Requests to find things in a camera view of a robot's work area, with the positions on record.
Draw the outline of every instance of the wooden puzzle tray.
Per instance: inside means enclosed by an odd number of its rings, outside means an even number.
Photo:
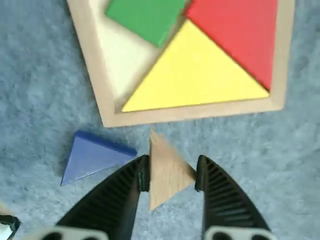
[[[67,2],[105,127],[284,107],[294,0]]]

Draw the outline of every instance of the wooden triangle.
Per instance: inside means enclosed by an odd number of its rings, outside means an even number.
[[[154,131],[150,134],[150,165],[149,210],[196,180],[196,171]]]
[[[267,97],[269,93],[252,76],[186,20],[122,111]]]

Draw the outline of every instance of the tangram piece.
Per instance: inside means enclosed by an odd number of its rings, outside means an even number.
[[[64,170],[61,185],[66,185],[103,169],[126,164],[137,151],[88,132],[77,131]]]
[[[190,20],[123,112],[267,98],[269,93]]]
[[[193,0],[186,15],[269,90],[277,6],[277,0]]]
[[[154,131],[150,134],[149,210],[195,182],[196,171]]]
[[[105,14],[146,41],[161,46],[184,6],[184,0],[112,0]]]

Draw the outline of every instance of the square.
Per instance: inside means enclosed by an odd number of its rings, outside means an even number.
[[[184,6],[184,0],[112,0],[105,15],[159,47]]]

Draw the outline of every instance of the gray carpet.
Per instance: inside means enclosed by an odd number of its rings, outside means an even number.
[[[144,154],[150,127],[193,167],[199,154],[223,166],[278,239],[319,239],[320,1],[296,3],[285,110],[109,129],[65,0],[0,1],[0,199],[21,219],[20,236],[54,224],[117,169],[60,187],[76,130]],[[149,213],[143,194],[132,239],[200,239],[202,199],[191,186]]]

